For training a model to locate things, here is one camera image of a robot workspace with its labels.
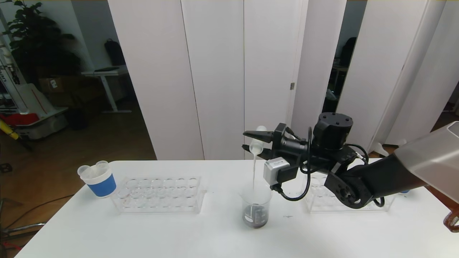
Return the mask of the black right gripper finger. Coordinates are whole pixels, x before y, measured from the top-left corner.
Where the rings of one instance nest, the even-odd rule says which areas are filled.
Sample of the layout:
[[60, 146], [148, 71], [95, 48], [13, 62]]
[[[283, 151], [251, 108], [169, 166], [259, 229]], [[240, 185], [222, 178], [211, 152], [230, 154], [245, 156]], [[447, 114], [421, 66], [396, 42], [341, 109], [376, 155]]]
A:
[[248, 153], [251, 153], [255, 158], [260, 158], [263, 160], [272, 159], [272, 151], [270, 149], [264, 148], [260, 144], [251, 144], [251, 145], [242, 145], [243, 150]]
[[251, 139], [256, 139], [261, 142], [265, 143], [271, 143], [274, 138], [274, 132], [273, 131], [258, 131], [258, 130], [252, 130], [252, 131], [244, 131], [243, 135], [245, 137], [249, 137]]

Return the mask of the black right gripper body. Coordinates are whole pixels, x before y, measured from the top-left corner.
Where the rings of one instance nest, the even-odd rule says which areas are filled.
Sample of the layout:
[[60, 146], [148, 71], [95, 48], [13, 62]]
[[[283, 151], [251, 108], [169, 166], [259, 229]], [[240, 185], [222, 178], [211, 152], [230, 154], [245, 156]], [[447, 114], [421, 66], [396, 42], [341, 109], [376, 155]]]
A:
[[286, 124], [280, 123], [273, 133], [271, 158], [305, 161], [308, 157], [308, 142], [296, 135]]

